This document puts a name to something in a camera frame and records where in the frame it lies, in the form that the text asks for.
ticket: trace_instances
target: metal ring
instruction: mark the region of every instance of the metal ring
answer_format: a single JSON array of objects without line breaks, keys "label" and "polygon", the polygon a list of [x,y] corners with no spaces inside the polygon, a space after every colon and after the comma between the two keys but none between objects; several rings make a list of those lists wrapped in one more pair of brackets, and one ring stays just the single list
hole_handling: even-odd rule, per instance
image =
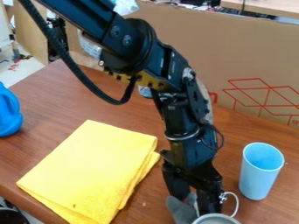
[{"label": "metal ring", "polygon": [[189,138],[196,136],[198,133],[199,133],[199,128],[197,128],[197,130],[194,133],[192,133],[188,136],[167,136],[166,132],[164,133],[164,136],[166,139],[171,140],[171,141],[184,141],[184,140],[187,140]]}]

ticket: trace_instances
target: yellow towel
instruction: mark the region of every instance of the yellow towel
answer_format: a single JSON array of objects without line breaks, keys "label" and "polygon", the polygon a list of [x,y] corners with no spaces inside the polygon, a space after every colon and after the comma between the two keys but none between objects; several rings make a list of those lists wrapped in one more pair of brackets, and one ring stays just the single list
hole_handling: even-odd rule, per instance
[{"label": "yellow towel", "polygon": [[159,159],[156,138],[86,121],[17,185],[70,223],[109,223]]}]

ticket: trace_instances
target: robotic arm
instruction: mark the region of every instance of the robotic arm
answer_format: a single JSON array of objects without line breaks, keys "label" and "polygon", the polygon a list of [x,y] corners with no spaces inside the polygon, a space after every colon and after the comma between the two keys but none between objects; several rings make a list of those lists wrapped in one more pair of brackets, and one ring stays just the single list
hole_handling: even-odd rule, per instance
[{"label": "robotic arm", "polygon": [[[135,84],[149,87],[157,110],[165,122],[170,150],[161,151],[163,177],[170,194],[184,200],[194,187],[200,214],[221,213],[222,177],[212,160],[222,147],[221,133],[206,121],[207,100],[201,94],[196,74],[174,48],[163,44],[144,20],[125,19],[113,11],[108,0],[38,0],[103,46],[100,66],[117,80],[129,83],[120,100],[97,88],[67,52],[59,46],[30,0],[18,0],[56,48],[61,59],[92,92],[106,102],[121,105]],[[217,135],[222,140],[219,145]]]}]

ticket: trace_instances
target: light blue cup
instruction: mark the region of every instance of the light blue cup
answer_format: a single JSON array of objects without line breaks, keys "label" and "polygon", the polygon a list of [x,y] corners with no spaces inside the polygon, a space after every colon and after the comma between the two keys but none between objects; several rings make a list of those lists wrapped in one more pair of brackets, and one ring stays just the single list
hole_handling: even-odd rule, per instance
[{"label": "light blue cup", "polygon": [[267,143],[251,143],[243,150],[239,189],[251,200],[267,197],[284,165],[284,156]]}]

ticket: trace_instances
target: blue plastic container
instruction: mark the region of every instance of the blue plastic container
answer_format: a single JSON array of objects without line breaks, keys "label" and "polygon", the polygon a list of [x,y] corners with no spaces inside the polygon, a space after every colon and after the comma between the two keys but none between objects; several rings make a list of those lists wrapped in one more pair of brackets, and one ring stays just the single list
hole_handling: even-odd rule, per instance
[{"label": "blue plastic container", "polygon": [[251,200],[267,197],[284,165],[282,153],[267,143],[251,143],[243,150],[239,189]]},{"label": "blue plastic container", "polygon": [[17,97],[0,81],[0,137],[16,133],[22,123],[23,116]]}]

